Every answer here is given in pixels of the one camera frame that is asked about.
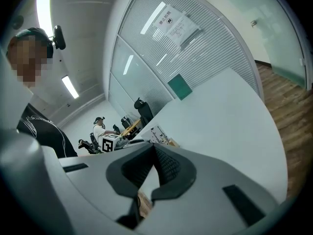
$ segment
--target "white t-shirt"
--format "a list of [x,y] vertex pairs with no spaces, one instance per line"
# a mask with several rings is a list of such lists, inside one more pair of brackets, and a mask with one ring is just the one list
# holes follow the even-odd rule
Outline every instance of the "white t-shirt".
[[99,136],[104,133],[106,130],[103,129],[100,125],[95,125],[93,127],[93,135],[97,140],[97,143],[99,143]]

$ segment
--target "wooden floor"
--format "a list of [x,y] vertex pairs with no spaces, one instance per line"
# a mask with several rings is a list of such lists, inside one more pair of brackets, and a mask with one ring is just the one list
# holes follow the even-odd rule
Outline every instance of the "wooden floor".
[[288,197],[296,196],[313,161],[313,94],[258,65],[265,105],[280,133],[288,167]]

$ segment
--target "desk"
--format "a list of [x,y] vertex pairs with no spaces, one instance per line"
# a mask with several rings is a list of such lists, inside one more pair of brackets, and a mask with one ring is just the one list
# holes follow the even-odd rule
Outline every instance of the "desk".
[[[286,199],[287,162],[277,127],[262,100],[233,70],[197,86],[183,101],[168,102],[140,133],[156,124],[181,148],[223,160],[278,203]],[[159,187],[157,179],[154,168],[141,188],[149,198]]]
[[126,128],[123,133],[121,133],[122,136],[126,136],[127,134],[129,134],[138,124],[140,123],[140,119],[136,120],[132,126]]

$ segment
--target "ceiling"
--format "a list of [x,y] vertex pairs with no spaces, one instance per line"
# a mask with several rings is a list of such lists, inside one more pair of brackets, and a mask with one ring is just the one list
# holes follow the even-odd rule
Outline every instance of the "ceiling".
[[[52,64],[42,72],[32,88],[31,104],[56,124],[98,100],[103,94],[103,42],[114,0],[50,0],[52,26],[60,25],[67,47],[54,49]],[[17,15],[24,16],[19,30],[7,29],[2,40],[6,48],[10,38],[22,29],[39,27],[36,0],[24,0]],[[79,94],[73,99],[62,77],[68,75]]]

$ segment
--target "black office chair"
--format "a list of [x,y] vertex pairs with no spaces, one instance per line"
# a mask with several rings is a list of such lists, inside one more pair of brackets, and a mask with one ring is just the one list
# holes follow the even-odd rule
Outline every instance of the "black office chair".
[[129,118],[126,118],[126,117],[123,117],[122,119],[121,119],[121,122],[122,122],[122,125],[123,125],[123,127],[126,129],[126,128],[128,128],[128,127],[130,127],[130,120],[129,120]]
[[92,147],[93,147],[95,150],[97,150],[98,147],[99,147],[99,145],[98,145],[98,142],[97,142],[96,138],[94,137],[94,135],[93,135],[92,132],[89,134],[89,136],[90,136],[90,139],[91,139]]
[[113,125],[113,130],[116,131],[116,134],[120,135],[121,132],[119,131],[119,128],[116,125]]
[[142,127],[145,127],[153,119],[153,115],[148,103],[138,98],[134,104],[134,107],[135,109],[138,110],[139,114],[141,115],[140,120]]

